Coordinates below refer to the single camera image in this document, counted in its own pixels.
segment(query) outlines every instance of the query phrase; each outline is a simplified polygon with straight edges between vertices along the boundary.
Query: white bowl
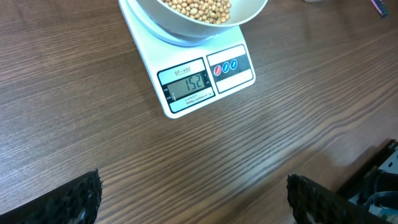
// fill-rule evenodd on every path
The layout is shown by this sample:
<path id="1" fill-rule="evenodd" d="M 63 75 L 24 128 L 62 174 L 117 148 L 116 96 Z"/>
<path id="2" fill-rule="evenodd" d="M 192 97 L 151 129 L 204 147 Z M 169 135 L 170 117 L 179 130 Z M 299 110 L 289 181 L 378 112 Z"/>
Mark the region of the white bowl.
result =
<path id="1" fill-rule="evenodd" d="M 207 38 L 244 24 L 258 15 L 267 4 L 267 0 L 230 0 L 232 6 L 229 9 L 229 14 L 231 18 L 227 22 L 217 25 L 184 16 L 161 0 L 137 0 L 137 2 L 164 29 L 175 34 L 197 38 Z"/>

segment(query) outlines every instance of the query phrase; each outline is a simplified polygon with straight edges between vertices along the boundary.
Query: beans in bowl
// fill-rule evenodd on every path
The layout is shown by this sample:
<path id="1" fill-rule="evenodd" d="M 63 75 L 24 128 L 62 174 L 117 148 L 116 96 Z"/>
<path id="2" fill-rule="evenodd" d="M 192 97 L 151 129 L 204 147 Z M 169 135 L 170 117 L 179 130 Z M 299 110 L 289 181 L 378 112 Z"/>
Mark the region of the beans in bowl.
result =
<path id="1" fill-rule="evenodd" d="M 231 18 L 229 0 L 162 0 L 172 9 L 198 21 L 222 24 Z"/>

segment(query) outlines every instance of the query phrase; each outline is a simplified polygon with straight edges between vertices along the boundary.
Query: white scale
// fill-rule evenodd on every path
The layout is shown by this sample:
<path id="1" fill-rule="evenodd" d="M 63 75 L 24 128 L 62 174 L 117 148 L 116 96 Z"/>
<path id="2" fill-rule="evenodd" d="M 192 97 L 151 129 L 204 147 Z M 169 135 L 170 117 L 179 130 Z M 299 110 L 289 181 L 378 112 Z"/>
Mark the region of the white scale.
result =
<path id="1" fill-rule="evenodd" d="M 205 40 L 160 28 L 136 0 L 119 0 L 164 113 L 179 118 L 256 80 L 239 26 Z"/>

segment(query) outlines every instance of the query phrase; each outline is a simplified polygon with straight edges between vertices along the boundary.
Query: display panel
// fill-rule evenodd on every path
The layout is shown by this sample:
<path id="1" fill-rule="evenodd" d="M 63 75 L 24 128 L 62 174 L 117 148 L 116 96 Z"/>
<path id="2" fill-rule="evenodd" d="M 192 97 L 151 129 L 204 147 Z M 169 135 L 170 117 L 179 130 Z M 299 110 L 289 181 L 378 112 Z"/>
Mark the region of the display panel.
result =
<path id="1" fill-rule="evenodd" d="M 190 77 L 184 78 L 177 82 L 167 85 L 170 95 L 173 100 L 187 96 L 193 92 L 204 89 L 205 83 L 203 82 L 203 74 L 197 73 Z"/>

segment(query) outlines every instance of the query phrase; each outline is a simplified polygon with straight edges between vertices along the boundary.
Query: wooden table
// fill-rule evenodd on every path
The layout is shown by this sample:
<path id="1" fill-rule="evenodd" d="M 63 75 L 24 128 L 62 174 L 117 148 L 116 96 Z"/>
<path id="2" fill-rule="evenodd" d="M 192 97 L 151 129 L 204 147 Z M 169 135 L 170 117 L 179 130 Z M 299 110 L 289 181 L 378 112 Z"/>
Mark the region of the wooden table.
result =
<path id="1" fill-rule="evenodd" d="M 116 0 L 0 1 L 0 213 L 99 169 L 97 223 L 292 223 L 286 178 L 336 190 L 398 138 L 398 2 L 270 0 L 257 80 L 163 114 Z"/>

